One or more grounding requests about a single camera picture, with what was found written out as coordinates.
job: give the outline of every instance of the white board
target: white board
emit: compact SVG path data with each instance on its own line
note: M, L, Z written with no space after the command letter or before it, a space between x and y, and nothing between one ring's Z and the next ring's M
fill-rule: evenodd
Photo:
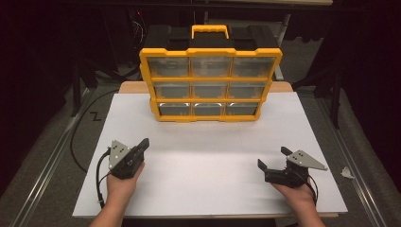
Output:
M158 122L146 94L117 94L81 188L74 217L94 217L96 164L112 141L133 147L149 138L146 167L127 209L128 217L218 217L283 215L284 198L257 167L284 169L281 147L298 149L325 166L322 151L296 93L270 93L259 120L226 123ZM100 176L108 172L105 159ZM318 212L344 213L347 208L330 169L309 169L319 187ZM107 197L105 182L101 185Z

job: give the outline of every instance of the carrying handle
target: carrying handle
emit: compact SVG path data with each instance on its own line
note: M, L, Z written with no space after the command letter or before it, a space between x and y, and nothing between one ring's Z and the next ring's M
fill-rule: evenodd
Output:
M228 30L225 25L207 25L207 26L192 26L192 36L194 39L195 32L224 32L226 39L228 39Z

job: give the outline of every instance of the metal rail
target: metal rail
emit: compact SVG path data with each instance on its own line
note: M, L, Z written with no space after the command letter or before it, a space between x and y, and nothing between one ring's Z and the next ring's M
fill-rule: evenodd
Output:
M33 212L35 211L36 206L41 200L42 195L44 194L44 191L53 176L53 173L55 172L60 162L62 155L64 154L64 146L67 141L71 139L72 131L74 131L74 127L77 125L79 119L82 117L83 111L89 105L89 100L91 99L93 94L94 92L88 88L84 90L82 94L83 104L81 108L78 110L77 114L68 122L66 129L64 130L61 138L59 139L57 145L54 147L46 165L44 166L41 175L32 187L32 190L29 193L26 202L24 203L15 220L11 223L10 227L27 226Z
M337 143L340 146L340 150L345 162L347 163L351 173L355 177L355 179L353 180L354 187L357 191L357 194L359 195L360 201L362 202L365 208L366 214L368 215L369 220L372 223L372 226L386 227L387 226L386 222L375 203L375 198L373 197L368 184L366 184L361 173L359 172L359 169L357 168L357 163L355 162L353 156L351 155L348 147L345 145L345 142L341 136L340 131L337 130L332 124L332 121L330 119L330 112L327 106L325 105L324 100L322 99L316 99L316 100L319 108L323 112L325 120L328 122L330 129L333 132L337 140Z

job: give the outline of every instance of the yellow organizer box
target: yellow organizer box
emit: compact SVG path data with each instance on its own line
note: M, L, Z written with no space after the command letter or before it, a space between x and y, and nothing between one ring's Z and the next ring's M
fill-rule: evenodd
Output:
M159 121L254 121L282 55L267 26L150 26L140 69Z

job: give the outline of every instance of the hand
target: hand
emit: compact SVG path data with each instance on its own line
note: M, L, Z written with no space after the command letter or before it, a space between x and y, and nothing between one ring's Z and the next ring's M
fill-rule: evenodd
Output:
M130 198L136 189L136 182L138 181L139 175L145 167L145 163L142 163L135 175L132 178L120 180L109 174L107 176L107 203L112 202L113 204L126 207L130 202Z
M295 218L297 218L299 226L324 226L316 210L313 193L306 184L295 188L276 183L271 185L286 198L287 204L292 209Z
M109 174L107 176L107 200L104 208L92 221L91 226L120 227L130 198L135 191L136 182L145 167L139 166L135 175L130 179L120 180Z
M294 212L300 211L306 206L315 206L313 193L306 184L295 188L276 183L272 183L271 185L286 198L288 206Z

